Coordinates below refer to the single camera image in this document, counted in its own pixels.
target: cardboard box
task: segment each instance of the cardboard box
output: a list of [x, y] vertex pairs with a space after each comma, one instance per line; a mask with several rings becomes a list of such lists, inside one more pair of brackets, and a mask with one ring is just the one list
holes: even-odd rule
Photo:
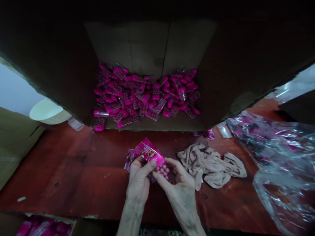
[[[0, 212], [0, 229], [1, 235], [14, 236], [18, 232], [20, 225], [27, 219], [26, 215], [22, 213], [2, 213]], [[55, 220], [63, 221], [67, 224], [72, 224], [72, 231], [70, 236], [99, 236], [102, 232], [102, 225], [85, 219], [75, 219], [60, 216], [52, 216], [40, 214], [44, 217], [53, 218]]]
[[[298, 2], [254, 10], [238, 3], [231, 15], [223, 6], [190, 5], [181, 11], [168, 6], [157, 13], [141, 6], [142, 14], [133, 17], [135, 4], [122, 6], [115, 17], [108, 11], [102, 17], [105, 10], [101, 15], [100, 6], [89, 7], [80, 14], [67, 12], [71, 22], [55, 21], [56, 12], [48, 9], [43, 21], [24, 8], [14, 8], [14, 14], [2, 8], [0, 14], [1, 56], [39, 93], [88, 126], [94, 122], [99, 61], [121, 62], [130, 71], [157, 76], [179, 66], [198, 67], [200, 117], [179, 114], [157, 122], [143, 118], [125, 128], [161, 131], [212, 128], [315, 61], [315, 27], [308, 21], [310, 12], [295, 13], [301, 7]], [[193, 17], [187, 18], [185, 11]], [[176, 17], [178, 12], [185, 17]], [[117, 126], [109, 119], [106, 128]]]
[[0, 108], [0, 190], [44, 130], [39, 122]]

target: crumpled plastic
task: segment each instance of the crumpled plastic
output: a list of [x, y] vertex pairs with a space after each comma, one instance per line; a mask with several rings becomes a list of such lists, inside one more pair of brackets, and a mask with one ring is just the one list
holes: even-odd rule
[[315, 126], [247, 111], [227, 123], [259, 167], [253, 185], [278, 229], [307, 234], [315, 222]]

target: red wooden table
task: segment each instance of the red wooden table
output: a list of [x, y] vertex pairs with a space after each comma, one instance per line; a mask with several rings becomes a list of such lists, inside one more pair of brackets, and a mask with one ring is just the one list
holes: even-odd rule
[[[283, 121], [277, 109], [276, 101], [262, 100], [248, 110]], [[280, 234], [252, 185], [258, 170], [254, 162], [235, 138], [223, 139], [216, 127], [213, 131], [216, 138], [209, 141], [181, 132], [97, 133], [89, 127], [75, 132], [67, 123], [51, 126], [0, 192], [0, 211], [119, 220], [128, 184], [129, 174], [123, 169], [128, 148], [148, 137], [163, 155], [175, 159], [178, 151], [201, 142], [244, 162], [247, 178], [231, 178], [221, 189], [204, 183], [196, 192], [203, 226]], [[26, 199], [17, 202], [21, 197]], [[150, 187], [143, 222], [179, 225], [158, 184]]]

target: white plastic container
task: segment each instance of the white plastic container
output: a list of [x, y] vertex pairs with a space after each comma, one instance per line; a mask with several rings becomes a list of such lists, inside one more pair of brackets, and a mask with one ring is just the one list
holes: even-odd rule
[[37, 103], [30, 111], [30, 118], [49, 125], [62, 123], [70, 119], [72, 115], [61, 106], [45, 98]]

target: pink printed label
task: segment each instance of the pink printed label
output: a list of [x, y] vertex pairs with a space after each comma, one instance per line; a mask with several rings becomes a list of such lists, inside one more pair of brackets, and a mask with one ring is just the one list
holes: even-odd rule
[[145, 138], [138, 144], [136, 151], [139, 152], [147, 162], [152, 160], [156, 161], [157, 167], [165, 162], [164, 157], [158, 152], [157, 148], [148, 138]]

